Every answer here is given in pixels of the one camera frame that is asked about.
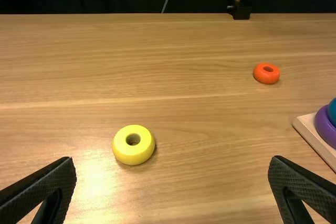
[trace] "teal ring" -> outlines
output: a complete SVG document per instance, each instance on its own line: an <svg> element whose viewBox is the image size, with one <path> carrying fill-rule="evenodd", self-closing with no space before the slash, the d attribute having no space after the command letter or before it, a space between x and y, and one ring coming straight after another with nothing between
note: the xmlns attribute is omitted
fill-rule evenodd
<svg viewBox="0 0 336 224"><path fill-rule="evenodd" d="M328 118L336 127L336 98L332 99L328 105Z"/></svg>

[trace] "wood grain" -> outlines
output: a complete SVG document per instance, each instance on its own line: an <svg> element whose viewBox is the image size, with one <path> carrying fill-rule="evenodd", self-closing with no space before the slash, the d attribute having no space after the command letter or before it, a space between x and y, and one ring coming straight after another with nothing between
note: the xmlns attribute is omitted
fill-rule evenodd
<svg viewBox="0 0 336 224"><path fill-rule="evenodd" d="M336 182L291 127L335 96L335 41L334 14L2 15L0 188L72 156L65 223L282 223L272 156ZM134 123L157 150L130 167L111 141Z"/></svg>

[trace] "wooden base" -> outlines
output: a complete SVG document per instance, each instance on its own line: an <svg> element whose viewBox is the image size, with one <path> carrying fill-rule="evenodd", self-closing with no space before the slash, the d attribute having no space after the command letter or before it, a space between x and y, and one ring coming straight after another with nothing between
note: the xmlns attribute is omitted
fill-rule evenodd
<svg viewBox="0 0 336 224"><path fill-rule="evenodd" d="M336 172L336 150L327 144L317 133L314 126L316 113L298 116L293 121L293 127L310 144L310 146Z"/></svg>

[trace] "ring hole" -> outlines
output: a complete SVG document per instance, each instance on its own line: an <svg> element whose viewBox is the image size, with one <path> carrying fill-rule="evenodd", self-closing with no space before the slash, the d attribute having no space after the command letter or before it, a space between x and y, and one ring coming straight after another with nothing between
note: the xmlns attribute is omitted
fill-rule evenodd
<svg viewBox="0 0 336 224"><path fill-rule="evenodd" d="M263 69L264 69L265 71L267 71L267 72L273 72L273 68L268 67L268 66L263 67Z"/></svg>
<svg viewBox="0 0 336 224"><path fill-rule="evenodd" d="M130 134L126 137L126 143L129 145L137 145L140 143L140 140L140 136L135 133Z"/></svg>

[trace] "orange ring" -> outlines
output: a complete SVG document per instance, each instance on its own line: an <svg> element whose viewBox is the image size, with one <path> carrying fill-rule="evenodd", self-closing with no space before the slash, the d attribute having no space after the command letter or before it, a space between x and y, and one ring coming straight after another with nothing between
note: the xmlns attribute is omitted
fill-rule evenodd
<svg viewBox="0 0 336 224"><path fill-rule="evenodd" d="M269 63L260 63L253 70L253 77L263 84L274 84L280 78L280 70Z"/></svg>

